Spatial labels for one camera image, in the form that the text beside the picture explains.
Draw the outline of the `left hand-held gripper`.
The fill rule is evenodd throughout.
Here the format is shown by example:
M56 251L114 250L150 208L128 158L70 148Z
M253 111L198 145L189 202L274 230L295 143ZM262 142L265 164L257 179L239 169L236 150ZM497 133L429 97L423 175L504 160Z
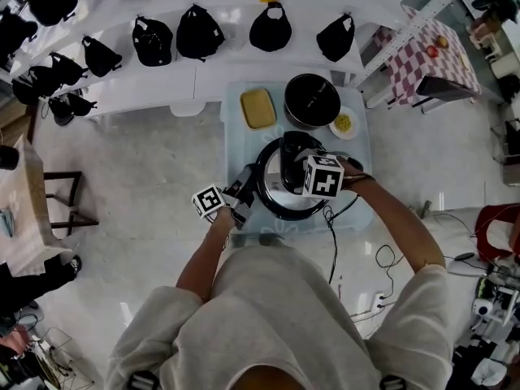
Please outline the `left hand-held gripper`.
M231 210L235 226L242 229L251 215L254 193L247 188L255 180L256 165L247 164L237 176L237 181L230 187L220 189L212 184L192 196L192 204L200 219L209 223L215 221L220 208Z

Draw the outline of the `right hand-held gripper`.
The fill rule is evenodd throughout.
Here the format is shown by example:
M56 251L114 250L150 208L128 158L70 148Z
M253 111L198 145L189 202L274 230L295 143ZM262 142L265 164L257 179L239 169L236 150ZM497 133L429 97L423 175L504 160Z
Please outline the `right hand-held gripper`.
M362 164L348 154L325 154L324 149L303 149L294 162L304 161L305 177L302 188L303 197L334 199L341 191L345 169L339 158L350 161L353 167L363 171Z

